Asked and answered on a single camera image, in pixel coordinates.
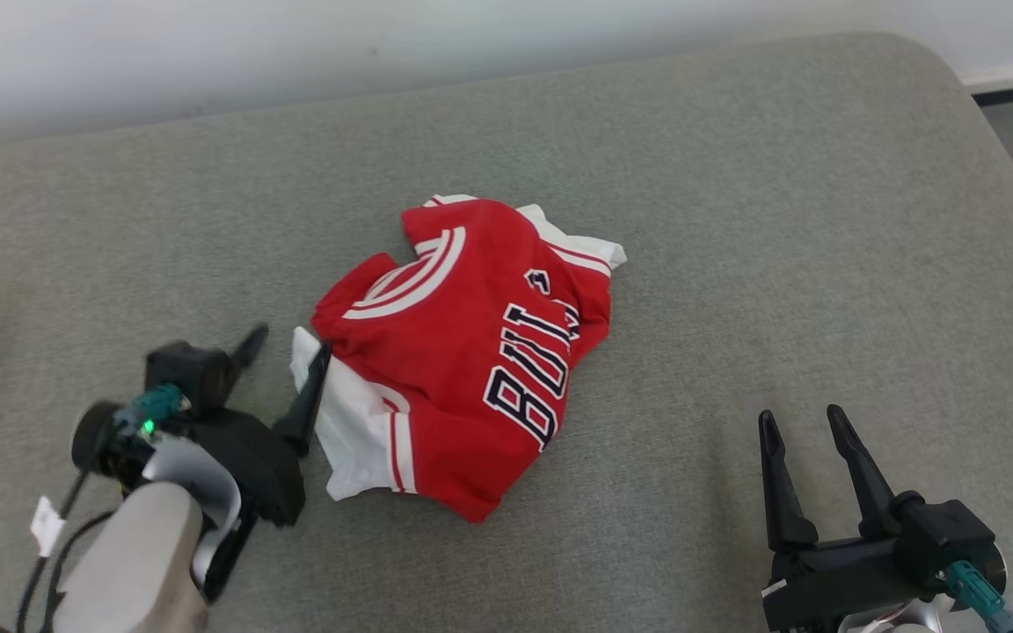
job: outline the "white trim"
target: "white trim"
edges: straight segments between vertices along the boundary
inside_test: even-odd
[[[397,461],[397,472],[401,473],[401,485],[405,492],[416,494],[416,476],[413,474],[413,437],[409,427],[409,413],[394,413],[393,437],[397,440],[394,446],[394,457]]]
[[[398,265],[398,267],[390,269],[389,272],[386,272],[385,275],[379,276],[378,280],[374,282],[374,285],[370,287],[370,291],[366,293],[366,297],[363,297],[363,300],[369,301],[374,299],[374,297],[379,296],[379,294],[384,293],[387,286],[390,285],[390,282],[393,282],[393,278],[399,275],[402,269],[405,268],[405,265]]]
[[[390,473],[390,490],[394,492],[401,492],[402,485],[397,484],[397,473],[393,470],[393,450],[394,444],[397,438],[397,412],[391,411],[388,416],[386,416],[386,421],[389,422],[385,433],[385,469]]]
[[[381,383],[370,383],[371,388],[382,397],[382,400],[389,400],[393,402],[393,405],[397,407],[398,413],[407,413],[413,410],[409,406],[409,400],[405,399],[405,396],[401,396],[401,392],[391,388],[391,386],[386,386]]]
[[[437,249],[440,245],[440,240],[442,239],[443,239],[442,237],[438,237],[435,240],[424,240],[422,242],[417,242],[417,244],[413,245],[413,250],[416,251],[416,254],[418,256],[422,256],[424,255],[424,253]]]
[[[430,272],[433,271],[433,269],[436,267],[436,263],[437,263],[437,261],[440,260],[440,256],[442,256],[445,253],[445,251],[447,251],[447,249],[449,248],[448,247],[448,243],[450,243],[450,236],[451,236],[451,231],[445,229],[445,231],[442,234],[440,234],[440,237],[439,237],[439,239],[443,240],[443,243],[445,243],[445,247],[439,248],[436,251],[434,251],[433,255],[431,255],[430,257],[427,257],[427,260],[419,259],[419,260],[414,261],[411,264],[403,265],[403,267],[401,268],[401,269],[405,269],[405,268],[409,267],[409,265],[421,263],[422,264],[421,268],[417,270],[417,272],[415,273],[415,275],[407,278],[407,280],[405,280],[404,284],[401,284],[401,285],[397,286],[397,288],[395,288],[395,289],[393,289],[393,290],[391,290],[389,292],[386,292],[385,294],[382,294],[381,296],[378,296],[378,297],[369,297],[369,299],[364,299],[363,301],[356,301],[354,303],[355,308],[369,308],[371,305],[378,305],[380,303],[385,303],[385,302],[387,302],[389,300],[396,299],[397,297],[401,296],[402,294],[404,294],[406,292],[409,292],[410,289],[413,289],[414,286],[416,286],[417,284],[420,284],[421,280],[423,280],[423,278],[427,276],[430,274]]]
[[[622,245],[616,242],[602,240],[600,237],[566,236],[565,232],[546,220],[546,212],[543,212],[542,208],[538,205],[528,204],[520,206],[515,211],[522,213],[523,217],[530,220],[530,224],[534,224],[534,228],[538,229],[538,236],[547,244],[566,249],[571,253],[575,253],[575,255],[592,256],[602,261],[602,263],[607,263],[608,276],[612,276],[612,268],[618,267],[618,265],[626,263],[628,260],[628,257],[623,254]],[[558,255],[562,256],[562,259],[565,259],[568,263],[577,263],[577,260],[567,259],[565,253],[558,253]],[[599,269],[594,267],[594,265],[586,265],[586,267]]]
[[[596,259],[587,259],[587,257],[583,256],[570,255],[570,253],[555,248],[551,248],[550,250],[554,251],[556,256],[561,257],[563,260],[567,261],[567,263],[579,265],[579,267],[582,268],[595,269],[598,272],[603,272],[605,276],[612,276],[612,268],[609,268],[608,265],[600,263]]]
[[[443,284],[448,273],[451,272],[456,265],[456,261],[459,259],[459,255],[463,252],[463,240],[466,238],[466,229],[463,227],[457,227],[451,232],[451,240],[448,243],[447,248],[437,249],[436,255],[443,253],[443,260],[440,261],[433,273],[425,278],[422,284],[417,285],[417,287],[409,294],[404,297],[399,297],[395,301],[390,301],[389,303],[384,303],[382,305],[374,306],[374,308],[367,308],[365,310],[356,310],[350,308],[345,314],[342,315],[343,319],[374,319],[374,317],[386,317],[389,314],[396,314],[401,312],[411,305],[418,304],[425,297],[428,297],[433,291],[440,288],[440,284]]]
[[[454,193],[450,196],[434,195],[423,206],[444,206],[450,204],[465,204],[468,201],[477,201],[478,197],[468,196],[467,193]]]

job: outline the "robotic arm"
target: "robotic arm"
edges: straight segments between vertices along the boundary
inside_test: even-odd
[[[971,608],[992,633],[1013,633],[1005,609],[1006,566],[996,534],[957,500],[893,496],[839,406],[828,408],[862,513],[859,537],[820,542],[784,464],[771,411],[760,416],[764,513],[772,579],[763,592],[769,630],[847,633],[895,625],[901,633],[943,633],[940,614]]]
[[[330,353],[318,353],[290,412],[265,427],[225,404],[267,335],[257,325],[232,355],[185,341],[154,349],[143,396],[84,413],[73,463],[115,478],[125,499],[61,586],[64,557],[57,562],[44,630],[205,630],[256,522],[295,524],[305,500],[298,460],[309,452]]]

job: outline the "red fabric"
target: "red fabric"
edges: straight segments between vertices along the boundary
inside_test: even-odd
[[[330,289],[312,324],[359,376],[409,401],[416,492],[482,522],[563,419],[567,384],[551,388],[558,364],[543,353],[571,369],[608,335],[610,280],[559,256],[530,220],[505,204],[416,208],[404,213],[403,222],[414,245],[440,244],[418,249],[421,259],[389,280],[395,261],[372,256]],[[463,245],[457,247],[461,230]],[[456,252],[450,266],[448,253]],[[599,257],[570,252],[607,269]],[[446,275],[435,276],[443,269]],[[355,304],[387,293],[395,294],[373,306]],[[417,293],[422,297],[411,301]],[[382,313],[386,306],[394,311]],[[547,382],[528,372],[520,357]],[[505,386],[490,393],[492,384]],[[524,410],[520,400],[534,404]],[[544,411],[554,419],[545,419]]]

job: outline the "basketball jersey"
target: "basketball jersey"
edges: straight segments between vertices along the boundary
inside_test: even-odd
[[[402,221],[417,259],[370,257],[312,319],[332,349],[316,421],[327,492],[382,486],[482,522],[560,428],[626,257],[566,236],[537,205],[434,196]],[[297,329],[297,387],[317,349]]]

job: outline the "gray cushion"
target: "gray cushion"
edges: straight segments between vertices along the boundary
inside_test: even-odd
[[[856,505],[824,408],[898,490],[1000,536],[1013,604],[1013,165],[944,64],[849,33],[0,147],[0,622],[69,434],[185,337],[269,347],[431,193],[541,204],[622,242],[607,342],[481,526],[386,491],[258,526],[211,630],[764,630],[757,412],[822,537]],[[116,503],[96,480],[73,525]],[[975,617],[952,630],[980,630]]]

